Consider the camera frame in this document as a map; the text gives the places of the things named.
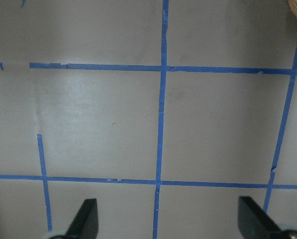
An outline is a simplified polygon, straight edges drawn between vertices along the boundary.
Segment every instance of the grid square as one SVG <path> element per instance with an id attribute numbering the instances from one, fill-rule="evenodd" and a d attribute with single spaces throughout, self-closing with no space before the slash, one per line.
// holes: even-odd
<path id="1" fill-rule="evenodd" d="M 273 189 L 268 215 L 282 230 L 297 230 L 297 190 Z"/>
<path id="2" fill-rule="evenodd" d="M 0 174 L 41 175 L 36 98 L 28 68 L 0 69 Z"/>
<path id="3" fill-rule="evenodd" d="M 160 65 L 159 0 L 0 1 L 0 61 Z"/>
<path id="4" fill-rule="evenodd" d="M 269 181 L 288 76 L 169 73 L 163 180 Z"/>
<path id="5" fill-rule="evenodd" d="M 154 185 L 49 182 L 54 230 L 66 229 L 86 198 L 96 198 L 97 238 L 150 239 Z"/>
<path id="6" fill-rule="evenodd" d="M 47 231 L 42 182 L 0 179 L 0 239 L 39 239 Z"/>
<path id="7" fill-rule="evenodd" d="M 48 176 L 155 179 L 157 72 L 31 70 Z"/>
<path id="8" fill-rule="evenodd" d="M 251 196 L 262 206 L 265 195 L 265 189 L 187 186 L 162 186 L 160 192 L 159 239 L 241 239 L 238 197 Z"/>
<path id="9" fill-rule="evenodd" d="M 297 184 L 297 79 L 274 184 Z"/>
<path id="10" fill-rule="evenodd" d="M 168 64 L 291 68 L 297 20 L 280 0 L 172 0 Z"/>

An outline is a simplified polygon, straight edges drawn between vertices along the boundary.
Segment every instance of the gray floor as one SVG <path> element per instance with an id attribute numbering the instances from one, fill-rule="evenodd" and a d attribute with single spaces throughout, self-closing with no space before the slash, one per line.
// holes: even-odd
<path id="1" fill-rule="evenodd" d="M 64 230 L 93 197 L 98 239 L 241 239 L 237 199 L 249 195 L 264 205 L 290 81 L 280 69 L 292 69 L 297 48 L 287 1 L 169 0 L 168 17 L 162 0 L 20 6 L 0 1 L 0 239 Z M 168 70 L 164 111 L 160 68 L 29 68 L 161 66 L 163 14 L 167 65 L 211 67 Z M 268 214 L 297 229 L 297 77 L 274 172 Z"/>

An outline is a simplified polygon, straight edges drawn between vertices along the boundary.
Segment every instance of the white floor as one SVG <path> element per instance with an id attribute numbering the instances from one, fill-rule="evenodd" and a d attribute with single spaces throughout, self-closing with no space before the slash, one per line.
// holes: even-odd
<path id="1" fill-rule="evenodd" d="M 285 0 L 169 0 L 168 15 L 167 2 L 0 1 L 0 239 L 66 229 L 86 198 L 98 199 L 98 239 L 242 238 L 238 196 L 264 205 L 297 20 Z M 148 66 L 166 64 L 165 26 L 163 92 Z M 297 229 L 297 77 L 274 172 L 268 214 Z"/>

